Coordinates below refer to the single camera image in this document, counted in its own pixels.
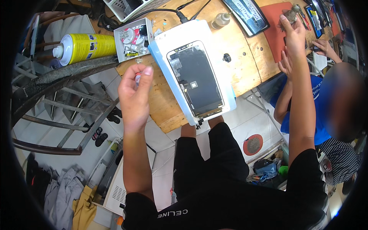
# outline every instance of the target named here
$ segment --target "yellow cloth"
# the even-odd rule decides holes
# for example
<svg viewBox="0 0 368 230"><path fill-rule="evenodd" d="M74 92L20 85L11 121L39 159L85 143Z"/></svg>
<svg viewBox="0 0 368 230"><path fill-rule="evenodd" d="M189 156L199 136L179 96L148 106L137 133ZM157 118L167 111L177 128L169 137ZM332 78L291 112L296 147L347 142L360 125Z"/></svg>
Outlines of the yellow cloth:
<svg viewBox="0 0 368 230"><path fill-rule="evenodd" d="M85 186L79 200L73 201L73 226L72 230L86 230L93 221L97 212L97 206L92 204L97 186L91 189Z"/></svg>

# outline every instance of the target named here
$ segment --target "striped shirt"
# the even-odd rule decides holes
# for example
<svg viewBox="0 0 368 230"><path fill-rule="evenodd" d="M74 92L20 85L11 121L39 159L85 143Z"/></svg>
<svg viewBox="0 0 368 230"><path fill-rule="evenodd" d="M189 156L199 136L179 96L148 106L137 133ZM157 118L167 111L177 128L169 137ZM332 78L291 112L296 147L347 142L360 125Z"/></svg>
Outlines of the striped shirt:
<svg viewBox="0 0 368 230"><path fill-rule="evenodd" d="M333 138L325 141L320 149L331 162L331 172L325 172L326 184L336 185L349 180L358 171L362 154L356 154L350 143Z"/></svg>

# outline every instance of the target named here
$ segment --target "black shorts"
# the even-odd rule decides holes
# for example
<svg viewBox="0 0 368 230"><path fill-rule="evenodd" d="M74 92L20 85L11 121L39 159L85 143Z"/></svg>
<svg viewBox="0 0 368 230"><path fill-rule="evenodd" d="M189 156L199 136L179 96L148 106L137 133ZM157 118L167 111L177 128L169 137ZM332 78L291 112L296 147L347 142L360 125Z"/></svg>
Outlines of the black shorts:
<svg viewBox="0 0 368 230"><path fill-rule="evenodd" d="M211 153L206 161L201 156L195 138L180 137L177 140L174 159L174 191L177 200L208 181L246 182L249 167L227 124L217 124L208 136Z"/></svg>

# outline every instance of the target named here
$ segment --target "smartphone display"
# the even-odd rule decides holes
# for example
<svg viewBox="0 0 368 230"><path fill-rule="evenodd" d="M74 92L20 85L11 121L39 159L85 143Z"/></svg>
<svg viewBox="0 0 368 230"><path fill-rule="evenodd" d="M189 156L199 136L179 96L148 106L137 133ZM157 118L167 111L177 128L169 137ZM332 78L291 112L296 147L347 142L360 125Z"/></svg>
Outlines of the smartphone display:
<svg viewBox="0 0 368 230"><path fill-rule="evenodd" d="M221 111L221 93L201 41L168 52L167 60L195 117Z"/></svg>

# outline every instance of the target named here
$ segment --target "yellow spray can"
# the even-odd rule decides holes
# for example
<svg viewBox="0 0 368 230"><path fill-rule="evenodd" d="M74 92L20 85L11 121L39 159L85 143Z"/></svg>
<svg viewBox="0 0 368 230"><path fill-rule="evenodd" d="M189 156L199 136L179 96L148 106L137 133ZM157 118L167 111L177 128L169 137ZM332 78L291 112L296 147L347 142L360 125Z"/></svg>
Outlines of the yellow spray can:
<svg viewBox="0 0 368 230"><path fill-rule="evenodd" d="M89 33L66 34L61 39L60 45L52 50L52 54L60 60L62 66L114 55L116 54L114 36Z"/></svg>

